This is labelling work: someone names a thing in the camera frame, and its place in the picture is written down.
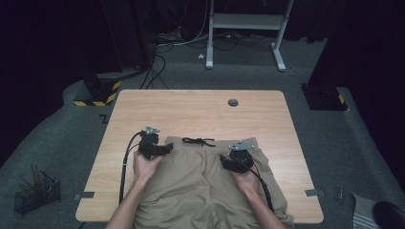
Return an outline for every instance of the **white metal frame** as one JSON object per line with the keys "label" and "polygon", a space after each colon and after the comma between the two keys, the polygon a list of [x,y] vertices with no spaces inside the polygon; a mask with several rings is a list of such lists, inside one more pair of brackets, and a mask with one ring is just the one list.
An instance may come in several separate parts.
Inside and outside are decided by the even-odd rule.
{"label": "white metal frame", "polygon": [[286,30],[289,13],[294,0],[288,0],[287,8],[282,15],[258,15],[258,14],[232,14],[214,13],[214,0],[211,0],[209,10],[209,34],[206,49],[206,68],[214,67],[213,31],[214,28],[249,29],[249,30],[274,30],[279,31],[276,43],[271,43],[271,50],[277,62],[280,72],[286,70],[283,57],[280,54],[280,45]]}

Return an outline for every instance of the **pen holder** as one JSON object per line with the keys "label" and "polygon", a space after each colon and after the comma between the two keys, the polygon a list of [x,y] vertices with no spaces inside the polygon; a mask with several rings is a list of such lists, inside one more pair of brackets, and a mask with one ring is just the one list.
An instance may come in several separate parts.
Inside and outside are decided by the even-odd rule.
{"label": "pen holder", "polygon": [[32,188],[15,194],[14,213],[22,216],[48,203],[60,202],[60,181],[55,178],[47,179]]}

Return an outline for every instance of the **forearm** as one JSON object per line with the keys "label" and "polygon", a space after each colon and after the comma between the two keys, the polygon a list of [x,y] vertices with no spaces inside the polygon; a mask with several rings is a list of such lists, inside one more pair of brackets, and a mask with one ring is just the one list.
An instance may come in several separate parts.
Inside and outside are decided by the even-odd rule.
{"label": "forearm", "polygon": [[132,184],[125,198],[118,206],[106,228],[132,228],[134,222],[135,213],[137,211],[140,198],[143,190],[146,187],[146,180],[136,180]]}
{"label": "forearm", "polygon": [[274,215],[262,200],[258,193],[245,194],[253,210],[256,219],[259,221],[261,228],[278,229],[286,228],[283,223]]}

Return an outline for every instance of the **khaki cloth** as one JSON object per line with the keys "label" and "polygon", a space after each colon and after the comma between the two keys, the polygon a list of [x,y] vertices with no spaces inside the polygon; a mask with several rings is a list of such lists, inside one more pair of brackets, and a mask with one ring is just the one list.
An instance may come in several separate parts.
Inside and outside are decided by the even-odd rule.
{"label": "khaki cloth", "polygon": [[[255,138],[249,152],[267,184],[276,216],[287,228],[294,228],[293,216],[286,214],[287,201],[268,167],[268,160]],[[260,228],[234,177],[223,168],[220,154],[230,153],[229,145],[238,140],[208,141],[216,147],[174,143],[146,187],[135,216],[136,228]],[[263,188],[259,190],[266,204]]]}

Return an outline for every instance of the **wooden table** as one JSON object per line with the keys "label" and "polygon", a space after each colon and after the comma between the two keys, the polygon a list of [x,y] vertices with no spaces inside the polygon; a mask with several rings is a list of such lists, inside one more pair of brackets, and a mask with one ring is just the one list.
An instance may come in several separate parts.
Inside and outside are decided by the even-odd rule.
{"label": "wooden table", "polygon": [[[231,107],[229,99],[239,105]],[[76,212],[80,221],[108,221],[118,206],[122,160],[131,137],[146,126],[169,135],[216,140],[256,137],[297,223],[317,223],[323,213],[313,189],[284,95],[278,91],[123,90],[111,115]],[[134,179],[128,157],[125,193]]]}

